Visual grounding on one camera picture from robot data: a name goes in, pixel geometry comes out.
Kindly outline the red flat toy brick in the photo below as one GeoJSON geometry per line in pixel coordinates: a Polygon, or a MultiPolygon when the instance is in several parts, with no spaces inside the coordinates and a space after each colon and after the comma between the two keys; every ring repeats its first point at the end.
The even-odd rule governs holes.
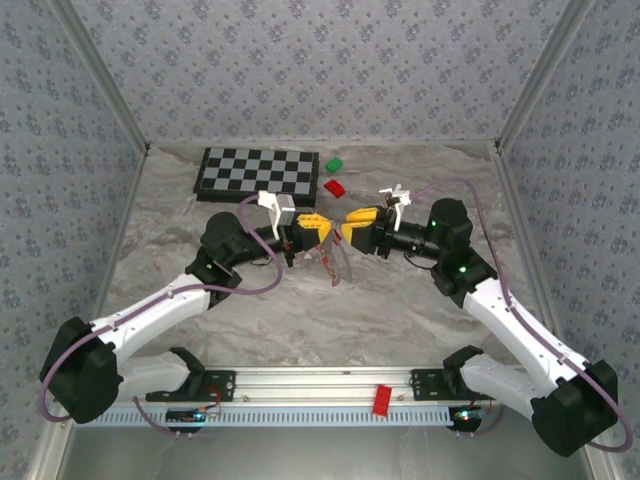
{"type": "Polygon", "coordinates": [[[376,416],[386,418],[389,413],[390,403],[392,397],[392,388],[386,385],[379,384],[376,387],[376,394],[372,406],[372,413],[376,416]]]}

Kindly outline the black grey chessboard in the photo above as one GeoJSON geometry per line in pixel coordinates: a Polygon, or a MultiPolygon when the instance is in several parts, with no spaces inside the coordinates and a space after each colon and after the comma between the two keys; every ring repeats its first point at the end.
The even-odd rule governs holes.
{"type": "Polygon", "coordinates": [[[309,151],[210,147],[193,188],[202,202],[238,203],[260,191],[316,205],[319,154],[309,151]]]}

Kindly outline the left small circuit board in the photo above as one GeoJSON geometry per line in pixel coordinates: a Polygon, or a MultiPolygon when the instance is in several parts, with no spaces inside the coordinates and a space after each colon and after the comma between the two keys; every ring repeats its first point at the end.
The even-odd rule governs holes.
{"type": "Polygon", "coordinates": [[[220,413],[218,408],[213,407],[169,408],[165,414],[165,422],[204,425],[220,413]]]}

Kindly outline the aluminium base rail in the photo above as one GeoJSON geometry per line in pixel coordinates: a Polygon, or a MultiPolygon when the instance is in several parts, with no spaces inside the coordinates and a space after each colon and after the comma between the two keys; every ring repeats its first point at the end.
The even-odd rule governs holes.
{"type": "MultiPolygon", "coordinates": [[[[218,370],[236,372],[232,402],[248,405],[371,406],[376,387],[382,384],[392,388],[392,407],[416,403],[486,405],[493,402],[517,410],[528,406],[533,398],[552,391],[536,385],[523,370],[506,367],[482,355],[468,361],[460,375],[468,388],[489,396],[489,400],[415,401],[409,385],[413,369],[425,368],[222,367],[218,370]]],[[[215,369],[188,367],[172,357],[140,358],[114,374],[90,374],[73,382],[69,388],[54,387],[50,392],[68,413],[94,419],[114,404],[129,402],[134,397],[146,401],[148,393],[176,390],[191,372],[203,370],[215,369]]]]}

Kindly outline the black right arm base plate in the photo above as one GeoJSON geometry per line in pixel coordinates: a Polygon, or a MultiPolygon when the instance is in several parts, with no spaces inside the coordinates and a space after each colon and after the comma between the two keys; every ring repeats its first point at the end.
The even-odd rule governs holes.
{"type": "Polygon", "coordinates": [[[489,400],[490,397],[466,386],[459,373],[444,368],[413,369],[409,385],[415,401],[489,400]]]}

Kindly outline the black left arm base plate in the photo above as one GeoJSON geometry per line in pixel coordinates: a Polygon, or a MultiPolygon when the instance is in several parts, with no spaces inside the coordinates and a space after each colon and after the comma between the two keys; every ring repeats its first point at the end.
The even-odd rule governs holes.
{"type": "Polygon", "coordinates": [[[236,387],[233,370],[203,370],[191,372],[176,390],[161,390],[145,395],[147,402],[232,402],[236,387]]]}

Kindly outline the aluminium frame post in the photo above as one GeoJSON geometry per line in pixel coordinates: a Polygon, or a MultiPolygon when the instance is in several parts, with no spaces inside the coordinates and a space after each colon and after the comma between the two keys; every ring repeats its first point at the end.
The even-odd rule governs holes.
{"type": "Polygon", "coordinates": [[[512,148],[595,3],[596,0],[567,0],[496,138],[499,155],[506,155],[512,148]]]}
{"type": "Polygon", "coordinates": [[[148,142],[72,1],[47,0],[47,2],[61,22],[70,42],[88,69],[124,134],[139,152],[145,154],[148,151],[148,142]]]}

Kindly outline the aluminium side rail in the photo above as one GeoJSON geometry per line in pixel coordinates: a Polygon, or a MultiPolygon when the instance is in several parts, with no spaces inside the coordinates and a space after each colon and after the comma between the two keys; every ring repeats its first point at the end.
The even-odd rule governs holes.
{"type": "Polygon", "coordinates": [[[141,177],[144,173],[144,167],[148,157],[149,149],[150,147],[147,147],[140,157],[140,161],[133,175],[131,188],[129,189],[124,209],[119,220],[118,230],[114,237],[114,242],[110,250],[109,258],[105,265],[103,275],[100,279],[100,282],[98,283],[98,289],[96,295],[93,298],[93,304],[91,306],[87,306],[85,310],[80,313],[80,318],[84,323],[88,323],[89,321],[97,318],[105,308],[113,276],[119,262],[120,254],[125,241],[127,225],[130,220],[131,212],[137,195],[137,190],[141,182],[141,177]]]}
{"type": "Polygon", "coordinates": [[[540,315],[540,321],[549,327],[557,338],[565,341],[566,338],[553,302],[549,282],[539,257],[538,249],[527,219],[525,208],[518,193],[511,167],[506,157],[500,153],[498,148],[495,148],[493,158],[496,177],[504,195],[505,207],[513,226],[515,243],[533,297],[536,312],[540,315]]]}

